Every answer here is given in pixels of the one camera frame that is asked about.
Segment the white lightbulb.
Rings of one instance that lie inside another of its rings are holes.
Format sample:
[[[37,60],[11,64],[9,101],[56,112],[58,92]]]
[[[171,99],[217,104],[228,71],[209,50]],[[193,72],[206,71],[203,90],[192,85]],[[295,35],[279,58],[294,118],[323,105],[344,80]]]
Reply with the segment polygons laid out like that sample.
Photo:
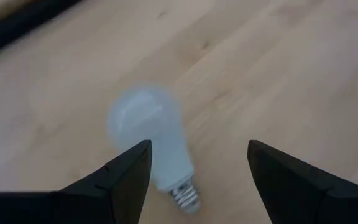
[[[150,178],[155,187],[170,194],[186,213],[200,209],[181,109],[167,90],[138,86],[122,94],[109,110],[107,132],[120,153],[149,140],[152,148]]]

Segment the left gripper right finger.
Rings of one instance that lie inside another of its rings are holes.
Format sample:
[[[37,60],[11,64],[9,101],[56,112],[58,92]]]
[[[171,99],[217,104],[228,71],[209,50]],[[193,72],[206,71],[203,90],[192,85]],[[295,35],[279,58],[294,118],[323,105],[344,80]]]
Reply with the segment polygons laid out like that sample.
[[[258,140],[247,160],[273,224],[358,224],[358,185]]]

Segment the black aluminium table frame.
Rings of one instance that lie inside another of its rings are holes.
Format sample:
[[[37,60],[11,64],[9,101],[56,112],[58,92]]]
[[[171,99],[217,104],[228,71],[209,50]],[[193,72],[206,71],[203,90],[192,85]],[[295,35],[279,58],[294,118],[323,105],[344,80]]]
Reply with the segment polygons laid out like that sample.
[[[84,0],[13,0],[0,5],[0,50]]]

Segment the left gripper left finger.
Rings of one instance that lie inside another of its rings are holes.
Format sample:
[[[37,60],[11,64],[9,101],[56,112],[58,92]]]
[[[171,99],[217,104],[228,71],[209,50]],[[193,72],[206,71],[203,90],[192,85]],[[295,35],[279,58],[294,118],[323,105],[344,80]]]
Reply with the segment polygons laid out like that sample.
[[[61,189],[55,224],[138,224],[147,193],[152,143],[141,141]]]

